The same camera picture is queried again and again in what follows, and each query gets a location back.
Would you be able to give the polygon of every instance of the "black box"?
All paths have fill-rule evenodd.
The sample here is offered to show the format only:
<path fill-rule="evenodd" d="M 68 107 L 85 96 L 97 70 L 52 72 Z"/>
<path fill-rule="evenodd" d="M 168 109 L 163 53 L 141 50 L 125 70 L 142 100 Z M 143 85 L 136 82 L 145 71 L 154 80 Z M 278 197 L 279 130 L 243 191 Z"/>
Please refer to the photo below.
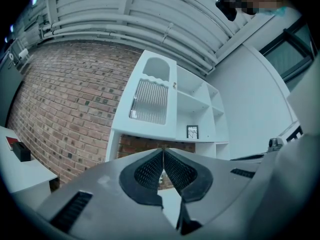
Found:
<path fill-rule="evenodd" d="M 31 160 L 30 149 L 27 148 L 26 145 L 23 144 L 23 142 L 15 142 L 12 146 L 13 153 L 15 153 L 20 162 L 27 162 Z"/>

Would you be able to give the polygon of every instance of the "white countertop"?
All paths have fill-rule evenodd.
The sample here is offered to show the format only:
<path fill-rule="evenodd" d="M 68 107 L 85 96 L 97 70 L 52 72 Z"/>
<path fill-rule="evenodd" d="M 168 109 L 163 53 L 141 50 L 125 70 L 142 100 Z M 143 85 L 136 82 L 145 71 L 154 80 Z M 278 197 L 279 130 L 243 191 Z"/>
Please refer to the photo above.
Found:
<path fill-rule="evenodd" d="M 10 193 L 25 190 L 57 178 L 57 175 L 32 156 L 31 161 L 20 162 L 15 153 L 10 150 L 6 137 L 18 140 L 19 138 L 13 130 L 0 126 L 0 172 Z"/>

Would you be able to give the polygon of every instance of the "white table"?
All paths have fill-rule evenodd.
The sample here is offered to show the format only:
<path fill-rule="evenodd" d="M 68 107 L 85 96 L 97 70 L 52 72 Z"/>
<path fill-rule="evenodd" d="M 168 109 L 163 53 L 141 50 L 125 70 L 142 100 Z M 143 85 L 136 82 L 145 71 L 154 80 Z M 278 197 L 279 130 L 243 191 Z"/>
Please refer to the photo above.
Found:
<path fill-rule="evenodd" d="M 36 210 L 51 194 L 49 181 L 57 178 L 31 156 L 31 161 L 20 162 L 10 150 L 6 137 L 18 136 L 13 130 L 0 126 L 0 172 L 2 179 L 12 196 Z"/>

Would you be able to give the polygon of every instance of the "small framed picture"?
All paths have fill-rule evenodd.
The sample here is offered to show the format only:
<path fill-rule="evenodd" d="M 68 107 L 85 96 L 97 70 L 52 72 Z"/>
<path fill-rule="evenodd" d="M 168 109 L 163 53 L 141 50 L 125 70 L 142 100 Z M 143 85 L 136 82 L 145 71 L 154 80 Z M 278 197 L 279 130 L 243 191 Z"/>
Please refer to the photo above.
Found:
<path fill-rule="evenodd" d="M 187 125 L 186 126 L 186 137 L 188 139 L 199 139 L 198 125 Z"/>

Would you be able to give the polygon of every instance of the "white shelving unit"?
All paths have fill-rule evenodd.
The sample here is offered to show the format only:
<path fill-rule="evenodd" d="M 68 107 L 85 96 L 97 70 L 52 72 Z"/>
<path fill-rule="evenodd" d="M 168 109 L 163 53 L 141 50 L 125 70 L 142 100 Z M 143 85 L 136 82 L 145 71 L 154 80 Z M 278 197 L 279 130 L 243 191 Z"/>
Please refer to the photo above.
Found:
<path fill-rule="evenodd" d="M 187 126 L 198 126 L 198 138 L 188 137 Z M 146 50 L 120 99 L 106 161 L 116 158 L 121 134 L 196 143 L 199 155 L 220 159 L 230 156 L 219 91 L 174 60 Z"/>

